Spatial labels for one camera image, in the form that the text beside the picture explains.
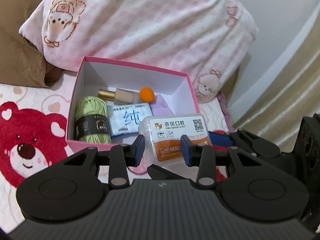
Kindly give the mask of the orange makeup sponge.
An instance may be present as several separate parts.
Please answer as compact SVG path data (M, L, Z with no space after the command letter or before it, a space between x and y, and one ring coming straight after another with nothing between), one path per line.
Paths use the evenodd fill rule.
M155 94L151 88L144 87L139 91L139 98L142 102L151 103L155 99Z

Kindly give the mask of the red bear print blanket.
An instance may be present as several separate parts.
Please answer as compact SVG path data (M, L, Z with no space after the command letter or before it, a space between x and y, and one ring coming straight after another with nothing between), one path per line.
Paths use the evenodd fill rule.
M24 220L16 188L32 174L73 152L65 132L74 72L63 72L50 88L1 84L1 229L10 233Z

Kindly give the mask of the gold capped foundation bottle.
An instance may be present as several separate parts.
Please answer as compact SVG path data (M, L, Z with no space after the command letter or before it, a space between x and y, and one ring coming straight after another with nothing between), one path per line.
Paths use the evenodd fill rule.
M143 103L137 92L117 88L115 91L99 89L98 98L104 101L112 101L115 105L132 105Z

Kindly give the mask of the green yarn ball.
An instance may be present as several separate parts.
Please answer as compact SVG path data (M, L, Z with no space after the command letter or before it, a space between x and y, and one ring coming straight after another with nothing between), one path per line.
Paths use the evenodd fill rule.
M111 129L106 103L95 96L82 98L74 115L75 139L91 144L110 144Z

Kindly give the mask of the pink checked cartoon pillow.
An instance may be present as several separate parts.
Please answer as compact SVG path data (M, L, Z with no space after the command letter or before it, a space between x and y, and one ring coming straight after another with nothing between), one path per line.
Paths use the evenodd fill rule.
M215 98L257 32L237 0L43 0L19 29L65 70L93 56L186 73L200 103Z

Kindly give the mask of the brown pillow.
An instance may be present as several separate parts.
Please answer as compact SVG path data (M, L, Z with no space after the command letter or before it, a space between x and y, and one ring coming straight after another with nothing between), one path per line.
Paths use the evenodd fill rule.
M42 0L1 0L1 83L50 87L62 70L48 63L38 49L18 33Z

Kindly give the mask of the pink cardboard box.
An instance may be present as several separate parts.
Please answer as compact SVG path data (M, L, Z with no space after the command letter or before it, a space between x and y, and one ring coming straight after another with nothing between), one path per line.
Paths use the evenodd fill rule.
M172 113L199 113L199 106L191 80L187 74L99 57L83 58L73 88L66 130L66 142L73 152L90 146L78 141L75 130L75 112L79 101L87 96L101 94L105 104L112 106L119 100L137 102L144 87L161 95Z

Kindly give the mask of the blue wet wipes pack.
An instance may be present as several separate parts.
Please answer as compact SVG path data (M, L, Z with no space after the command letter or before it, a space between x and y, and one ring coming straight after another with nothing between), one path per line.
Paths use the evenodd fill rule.
M148 103L107 106L107 114L112 137L138 133L143 119L153 116Z

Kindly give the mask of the beige striped curtain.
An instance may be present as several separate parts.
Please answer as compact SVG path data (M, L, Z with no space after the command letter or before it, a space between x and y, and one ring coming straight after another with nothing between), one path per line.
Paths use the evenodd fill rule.
M319 113L319 32L316 20L293 58L234 128L292 146L302 117Z

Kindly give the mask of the clear floss pick box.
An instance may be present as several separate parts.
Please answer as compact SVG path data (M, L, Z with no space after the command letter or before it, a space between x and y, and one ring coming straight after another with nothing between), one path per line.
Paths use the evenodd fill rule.
M145 137L143 160L146 166L169 167L183 161L181 136L193 144L211 145L202 114L149 116L139 124L139 134Z

